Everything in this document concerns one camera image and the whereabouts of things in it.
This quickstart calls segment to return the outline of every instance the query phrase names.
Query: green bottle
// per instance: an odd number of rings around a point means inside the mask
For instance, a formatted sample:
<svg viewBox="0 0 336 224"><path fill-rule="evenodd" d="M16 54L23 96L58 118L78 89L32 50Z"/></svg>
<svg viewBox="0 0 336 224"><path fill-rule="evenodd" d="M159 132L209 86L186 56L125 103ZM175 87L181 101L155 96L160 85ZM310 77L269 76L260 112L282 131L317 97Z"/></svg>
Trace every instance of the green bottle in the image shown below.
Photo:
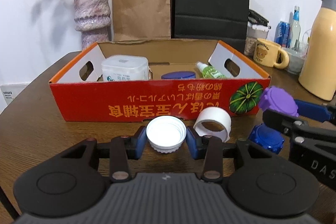
<svg viewBox="0 0 336 224"><path fill-rule="evenodd" d="M202 62L196 63L197 68L202 73L203 78L226 78L225 75L216 70L213 66Z"/></svg>

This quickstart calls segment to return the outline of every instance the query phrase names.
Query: metal bolt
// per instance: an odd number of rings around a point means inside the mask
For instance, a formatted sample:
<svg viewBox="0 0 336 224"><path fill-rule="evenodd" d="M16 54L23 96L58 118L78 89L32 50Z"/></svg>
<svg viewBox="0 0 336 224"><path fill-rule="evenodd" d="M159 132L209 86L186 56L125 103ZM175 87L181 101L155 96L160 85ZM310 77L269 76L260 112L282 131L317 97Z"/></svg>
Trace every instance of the metal bolt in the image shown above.
<svg viewBox="0 0 336 224"><path fill-rule="evenodd" d="M303 138L303 137L296 137L295 139L294 139L297 143L303 143L304 141L305 141L305 138Z"/></svg>
<svg viewBox="0 0 336 224"><path fill-rule="evenodd" d="M112 174L112 178L116 180L124 180L129 177L129 174L125 171L117 171Z"/></svg>
<svg viewBox="0 0 336 224"><path fill-rule="evenodd" d="M221 174L215 170L204 172L204 177L207 179L218 179L220 176Z"/></svg>
<svg viewBox="0 0 336 224"><path fill-rule="evenodd" d="M301 121L295 121L294 124L295 124L296 126L300 126L300 125L303 124L303 122L301 122Z"/></svg>

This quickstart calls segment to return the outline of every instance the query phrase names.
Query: cartoon bear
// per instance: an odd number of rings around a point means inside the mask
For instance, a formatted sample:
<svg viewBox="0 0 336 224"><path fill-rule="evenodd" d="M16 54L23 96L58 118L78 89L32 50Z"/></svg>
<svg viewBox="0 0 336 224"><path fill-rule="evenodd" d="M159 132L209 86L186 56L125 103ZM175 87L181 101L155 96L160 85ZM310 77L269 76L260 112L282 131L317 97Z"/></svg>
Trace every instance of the cartoon bear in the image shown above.
<svg viewBox="0 0 336 224"><path fill-rule="evenodd" d="M257 47L257 57L263 59L267 54L267 50Z"/></svg>

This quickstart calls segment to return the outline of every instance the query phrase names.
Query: yellow mug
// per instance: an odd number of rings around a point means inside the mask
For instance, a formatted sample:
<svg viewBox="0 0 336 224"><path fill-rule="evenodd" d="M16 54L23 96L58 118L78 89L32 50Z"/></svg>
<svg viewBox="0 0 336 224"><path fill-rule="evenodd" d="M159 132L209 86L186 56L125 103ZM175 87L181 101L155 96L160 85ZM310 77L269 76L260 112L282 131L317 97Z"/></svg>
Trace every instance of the yellow mug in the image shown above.
<svg viewBox="0 0 336 224"><path fill-rule="evenodd" d="M255 45L253 60L266 67L284 69L288 66L288 53L281 48L281 45L273 41L258 38Z"/></svg>

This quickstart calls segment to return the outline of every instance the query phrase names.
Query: white power strip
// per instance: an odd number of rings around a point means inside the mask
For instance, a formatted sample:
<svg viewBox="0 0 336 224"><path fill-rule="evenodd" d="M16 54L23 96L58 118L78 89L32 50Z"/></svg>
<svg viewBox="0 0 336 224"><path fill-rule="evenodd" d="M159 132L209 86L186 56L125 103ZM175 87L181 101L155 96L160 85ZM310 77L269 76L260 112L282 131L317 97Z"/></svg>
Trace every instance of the white power strip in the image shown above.
<svg viewBox="0 0 336 224"><path fill-rule="evenodd" d="M29 84L1 85L1 93L4 96L7 105L9 105L9 103L28 85Z"/></svg>

